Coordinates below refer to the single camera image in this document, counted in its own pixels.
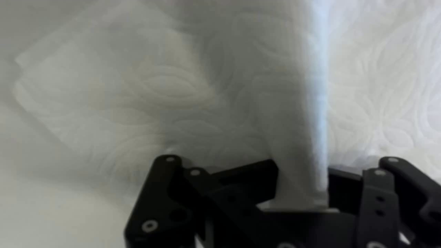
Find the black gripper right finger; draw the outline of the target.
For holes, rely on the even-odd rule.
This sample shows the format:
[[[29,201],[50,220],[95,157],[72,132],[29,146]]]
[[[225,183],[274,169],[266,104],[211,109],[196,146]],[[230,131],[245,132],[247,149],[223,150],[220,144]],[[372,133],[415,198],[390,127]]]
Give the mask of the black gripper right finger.
[[[356,217],[354,248],[441,248],[441,184],[408,160],[328,179],[329,205]]]

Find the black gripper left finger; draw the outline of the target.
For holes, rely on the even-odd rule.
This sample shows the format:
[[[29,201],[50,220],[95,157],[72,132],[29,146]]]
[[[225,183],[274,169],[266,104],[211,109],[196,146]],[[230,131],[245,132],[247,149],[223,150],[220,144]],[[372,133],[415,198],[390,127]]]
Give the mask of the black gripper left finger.
[[[278,168],[263,160],[209,173],[175,154],[157,157],[128,217],[125,248],[266,248],[258,205],[276,194]]]

